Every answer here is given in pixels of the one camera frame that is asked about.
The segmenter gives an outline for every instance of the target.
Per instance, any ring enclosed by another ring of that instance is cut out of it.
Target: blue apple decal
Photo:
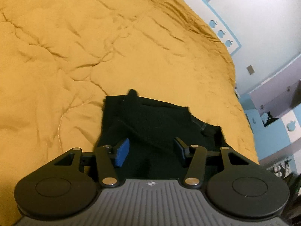
[[[226,34],[225,31],[219,30],[219,32],[217,33],[217,36],[218,36],[219,38],[223,38],[225,34]]]
[[[230,47],[232,44],[233,44],[233,42],[230,40],[226,40],[226,42],[225,42],[226,47]]]
[[[211,28],[214,28],[216,25],[217,25],[217,21],[210,20],[209,26],[210,26]]]
[[[296,128],[296,121],[291,121],[286,125],[286,128],[288,129],[289,132],[292,132]]]

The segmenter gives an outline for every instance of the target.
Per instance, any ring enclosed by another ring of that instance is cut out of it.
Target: folded black clothing
[[[229,147],[219,126],[200,121],[188,107],[138,97],[133,89],[127,95],[106,97],[97,146],[114,146],[129,138],[129,154],[123,166],[116,168],[120,180],[183,179],[188,168],[174,153],[175,137],[208,151]]]

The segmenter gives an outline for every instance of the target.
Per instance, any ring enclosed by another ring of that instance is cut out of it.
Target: triangular cutout
[[[63,159],[61,159],[60,161],[55,163],[55,166],[71,166],[74,156],[75,156],[74,153],[70,153],[70,154],[66,155]]]
[[[234,153],[228,153],[230,163],[232,165],[249,165],[249,163]]]

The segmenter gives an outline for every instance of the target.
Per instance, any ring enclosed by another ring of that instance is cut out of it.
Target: gray ribbed plate
[[[195,189],[177,180],[127,179],[119,188],[104,189],[95,203],[73,217],[38,221],[23,217],[16,226],[285,226],[280,218],[242,222],[217,212]]]

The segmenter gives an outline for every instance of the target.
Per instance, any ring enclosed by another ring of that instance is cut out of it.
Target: yellow blanket
[[[182,0],[0,0],[0,225],[16,183],[69,150],[91,151],[103,99],[130,88],[189,106],[257,161],[234,65]]]

